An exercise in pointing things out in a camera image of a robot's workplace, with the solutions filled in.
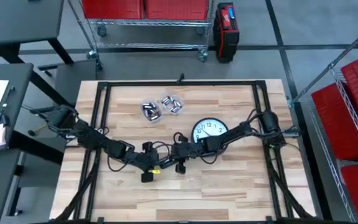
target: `wooden tabletop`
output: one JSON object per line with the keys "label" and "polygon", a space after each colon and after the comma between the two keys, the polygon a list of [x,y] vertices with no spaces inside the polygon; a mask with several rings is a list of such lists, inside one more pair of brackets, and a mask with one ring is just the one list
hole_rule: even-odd
{"label": "wooden tabletop", "polygon": [[[91,120],[98,82],[83,82],[76,108],[80,117]],[[282,129],[292,126],[281,80],[266,80],[272,110]],[[161,99],[172,91],[184,102],[178,116],[163,112],[163,119],[150,124],[139,109],[142,100]],[[121,139],[142,150],[146,141],[173,143],[175,132],[190,138],[193,125],[200,119],[213,117],[224,121],[228,128],[244,121],[254,109],[251,86],[117,86],[112,87],[107,118],[107,137]],[[295,139],[287,139],[297,144]],[[164,156],[166,149],[158,151]],[[77,191],[84,149],[66,149],[53,202],[51,218],[59,215]],[[282,149],[288,188],[307,212],[315,214],[300,152],[293,146]],[[122,164],[111,161],[112,168]],[[140,182],[142,173],[127,166],[111,172],[107,155],[102,153],[92,219],[105,221],[180,221],[180,220],[265,220],[274,217],[272,197],[261,140],[243,138],[231,144],[213,165],[201,159],[185,163],[186,174],[169,167],[154,175],[154,181]],[[85,212],[84,197],[81,214]],[[285,214],[283,200],[282,212]]]}

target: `clock hand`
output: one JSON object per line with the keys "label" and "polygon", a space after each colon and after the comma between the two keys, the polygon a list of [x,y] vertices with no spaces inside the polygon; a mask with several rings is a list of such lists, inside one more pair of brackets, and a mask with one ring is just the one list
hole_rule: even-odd
{"label": "clock hand", "polygon": [[[204,131],[203,129],[202,129],[202,131]],[[205,132],[205,134],[207,134],[208,136],[211,136],[210,134],[208,134],[206,131],[204,131]]]}

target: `black table leg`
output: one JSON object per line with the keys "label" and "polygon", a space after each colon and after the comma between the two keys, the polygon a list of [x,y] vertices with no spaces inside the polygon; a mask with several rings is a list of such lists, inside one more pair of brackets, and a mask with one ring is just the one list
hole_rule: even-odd
{"label": "black table leg", "polygon": [[[20,45],[0,46],[0,56],[9,63],[25,63],[18,55],[19,47]],[[64,99],[58,91],[52,88],[52,86],[41,78],[38,73],[33,71],[30,81],[58,105],[70,105],[69,102],[67,102],[67,100]]]}
{"label": "black table leg", "polygon": [[12,132],[9,145],[11,148],[18,148],[21,151],[28,152],[58,165],[62,164],[63,161],[64,153],[17,131]]}
{"label": "black table leg", "polygon": [[69,102],[67,102],[64,97],[59,94],[58,91],[56,91],[52,86],[50,86],[43,78],[41,78],[40,75],[38,75],[36,72],[32,72],[32,75],[30,77],[30,81],[38,87],[41,91],[43,91],[47,96],[49,96],[55,103],[58,105],[71,105]]}
{"label": "black table leg", "polygon": [[49,44],[53,47],[57,54],[59,54],[60,58],[65,62],[65,64],[73,64],[74,61],[71,59],[67,51],[60,44],[59,40],[52,39],[48,40]]}

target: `black clock rim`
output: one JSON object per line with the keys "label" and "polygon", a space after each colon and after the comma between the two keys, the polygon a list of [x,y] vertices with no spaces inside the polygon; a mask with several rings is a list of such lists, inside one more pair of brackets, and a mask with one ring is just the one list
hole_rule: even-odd
{"label": "black clock rim", "polygon": [[223,126],[226,128],[226,131],[229,130],[229,128],[227,127],[227,125],[226,125],[223,121],[221,121],[220,119],[217,119],[217,118],[203,118],[203,119],[197,121],[196,124],[193,126],[193,129],[191,130],[191,142],[192,142],[192,143],[195,143],[195,142],[194,142],[194,130],[196,129],[197,124],[200,124],[201,122],[203,122],[203,121],[205,121],[205,120],[207,120],[207,119],[213,119],[213,120],[215,120],[215,121],[218,121],[218,122],[220,122],[220,123],[223,124]]}

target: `wire shelving rack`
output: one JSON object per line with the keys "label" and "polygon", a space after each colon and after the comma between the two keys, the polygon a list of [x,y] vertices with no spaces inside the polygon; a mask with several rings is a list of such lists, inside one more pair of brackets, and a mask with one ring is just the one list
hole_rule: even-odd
{"label": "wire shelving rack", "polygon": [[[100,48],[139,48],[139,49],[187,49],[198,50],[197,58],[205,62],[208,58],[209,39],[212,32],[214,19],[215,0],[208,1],[206,20],[152,20],[152,19],[87,19],[84,16],[81,0],[68,0],[81,30],[92,48],[88,52],[88,58],[99,59]],[[163,27],[194,27],[195,32],[202,36],[202,44],[161,44],[161,43],[114,43],[103,41],[107,34],[106,26],[163,26]]]}
{"label": "wire shelving rack", "polygon": [[314,79],[312,80],[306,88],[302,89],[300,93],[289,102],[289,107],[294,106],[295,103],[301,103],[302,106],[305,106],[309,112],[314,130],[319,139],[319,143],[321,148],[324,151],[324,155],[326,158],[326,162],[328,163],[331,174],[333,175],[333,179],[336,183],[336,187],[341,196],[342,202],[346,209],[346,212],[349,216],[351,222],[358,222],[357,212],[354,209],[351,199],[349,198],[348,191],[346,189],[346,185],[342,182],[340,178],[340,172],[338,166],[345,164],[345,162],[335,161],[335,158],[331,155],[331,148],[326,137],[326,133],[324,131],[323,124],[319,118],[319,114],[317,113],[316,107],[313,103],[313,100],[310,97],[309,90],[314,87],[320,79],[326,76],[327,73],[330,73],[333,77],[333,80],[342,96],[342,100],[345,102],[346,108],[354,122],[355,127],[358,131],[358,115],[354,109],[354,105],[350,101],[349,95],[344,88],[344,84],[346,83],[343,74],[340,68],[337,68],[336,65],[358,44],[358,38],[356,38],[353,43],[351,43],[347,49],[345,49],[335,60],[333,60],[329,65]]}

